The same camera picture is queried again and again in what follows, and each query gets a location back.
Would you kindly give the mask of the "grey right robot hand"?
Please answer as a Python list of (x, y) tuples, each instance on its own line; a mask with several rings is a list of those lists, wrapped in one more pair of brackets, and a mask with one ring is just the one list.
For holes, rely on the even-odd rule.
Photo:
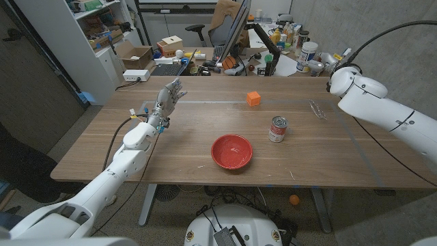
[(317, 77), (322, 72), (331, 73), (340, 60), (341, 57), (337, 54), (317, 53), (313, 59), (307, 61), (307, 66), (310, 68), (311, 76)]

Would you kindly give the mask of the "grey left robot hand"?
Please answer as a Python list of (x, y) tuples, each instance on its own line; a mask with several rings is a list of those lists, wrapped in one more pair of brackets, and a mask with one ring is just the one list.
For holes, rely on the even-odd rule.
[(176, 77), (159, 91), (147, 123), (156, 128), (171, 115), (178, 100), (186, 94), (187, 91), (182, 91), (180, 78)]

